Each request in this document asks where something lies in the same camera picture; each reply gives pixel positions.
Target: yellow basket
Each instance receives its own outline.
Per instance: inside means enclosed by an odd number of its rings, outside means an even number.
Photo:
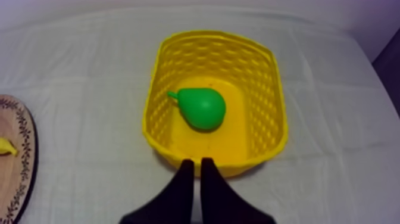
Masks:
[[[226,115],[215,131],[193,130],[167,91],[213,88]],[[143,116],[149,144],[179,167],[190,158],[214,159],[224,177],[238,175],[281,152],[288,139],[276,60],[262,45],[218,31],[191,31],[166,39],[158,50]]]

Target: basket rim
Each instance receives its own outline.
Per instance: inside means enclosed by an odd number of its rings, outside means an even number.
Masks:
[[[150,99],[150,94],[152,92],[152,87],[153,87],[153,82],[154,82],[154,77],[155,74],[157,73],[157,67],[158,67],[158,63],[159,63],[159,57],[160,57],[160,53],[161,50],[169,45],[167,42],[171,41],[175,38],[178,38],[179,36],[183,36],[183,35],[187,35],[192,33],[193,36],[199,35],[199,34],[204,34],[205,32],[208,33],[208,35],[210,36],[220,36],[223,35],[224,37],[227,38],[234,38],[236,40],[241,39],[242,41],[246,41],[246,42],[250,42],[253,45],[256,45],[257,47],[259,47],[260,49],[256,49],[257,51],[265,51],[265,52],[269,52],[271,54],[271,59],[273,61],[273,64],[276,68],[276,75],[277,77],[280,79],[280,73],[279,73],[279,68],[278,68],[278,64],[276,61],[276,58],[274,56],[274,54],[265,46],[263,46],[262,44],[250,39],[250,38],[246,38],[244,36],[241,35],[237,35],[237,34],[233,34],[233,33],[229,33],[229,32],[223,32],[223,31],[219,31],[219,30],[190,30],[190,31],[183,31],[183,32],[179,32],[179,33],[173,33],[171,36],[167,37],[164,39],[164,41],[161,43],[160,47],[158,48],[157,51],[157,57],[155,60],[155,65],[154,68],[152,70],[152,74],[151,74],[151,81],[150,81],[150,88],[148,90],[148,94],[146,97],[146,104],[145,104],[145,109],[144,109],[144,113],[143,113],[143,119],[142,119],[142,132],[143,135],[145,136],[146,140],[148,141],[148,144],[155,149],[157,152],[159,152],[161,155],[163,156],[167,156],[170,157],[172,160],[178,160],[178,161],[182,161],[184,159],[188,159],[187,156],[184,156],[180,153],[172,153],[170,150],[166,149],[166,147],[163,147],[161,144],[159,144],[147,131],[147,125],[146,125],[146,112],[148,110],[148,104],[149,104],[149,99]],[[281,101],[281,110],[283,112],[283,116],[282,116],[282,123],[283,123],[283,127],[282,127],[282,137],[279,141],[279,143],[276,145],[276,147],[274,147],[274,149],[272,150],[272,153],[268,153],[268,154],[262,154],[259,155],[257,157],[254,158],[249,158],[246,160],[243,160],[241,162],[238,163],[219,163],[219,162],[215,162],[215,165],[218,168],[238,168],[238,169],[242,169],[243,167],[252,167],[252,166],[256,166],[258,164],[261,164],[273,157],[275,157],[276,155],[278,155],[280,152],[283,151],[286,142],[288,141],[289,138],[289,127],[288,127],[288,123],[287,123],[287,117],[286,117],[286,107],[285,107],[285,99],[283,96],[283,89],[282,89],[282,82],[278,82],[278,89],[279,89],[279,95],[280,95],[280,101]],[[201,160],[202,158],[190,158],[196,166],[201,166]]]

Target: floral pattern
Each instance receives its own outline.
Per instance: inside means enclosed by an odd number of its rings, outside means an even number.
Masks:
[[[19,124],[19,134],[24,140],[21,145],[23,149],[21,152],[21,182],[18,188],[15,190],[15,195],[10,201],[10,204],[7,206],[6,216],[0,217],[0,224],[13,224],[16,217],[15,211],[22,206],[20,204],[20,198],[26,194],[27,186],[29,186],[27,180],[29,179],[29,174],[31,171],[29,168],[29,158],[31,157],[30,152],[32,151],[29,139],[31,138],[32,131],[28,130],[27,128],[26,110],[24,107],[20,107],[18,102],[0,99],[0,108],[15,111],[15,114],[17,115],[16,119]]]

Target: white tablecloth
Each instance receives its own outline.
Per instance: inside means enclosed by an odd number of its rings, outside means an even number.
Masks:
[[[0,33],[0,94],[29,107],[39,170],[21,223],[117,223],[174,170],[141,134],[160,42],[217,29],[278,61],[289,141],[231,186],[279,224],[399,223],[400,122],[358,44],[290,15],[231,8],[101,11]],[[201,221],[199,182],[193,220]]]

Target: perforated basket wall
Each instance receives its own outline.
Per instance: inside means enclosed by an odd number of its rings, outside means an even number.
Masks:
[[[232,176],[279,153],[288,138],[285,106],[277,63],[272,53],[252,40],[217,31],[180,33],[164,41],[158,52],[143,117],[149,143],[171,164],[185,159],[168,149],[173,101],[167,91],[190,75],[212,73],[240,87],[246,99],[248,158],[217,163]],[[200,160],[195,160],[197,167]]]

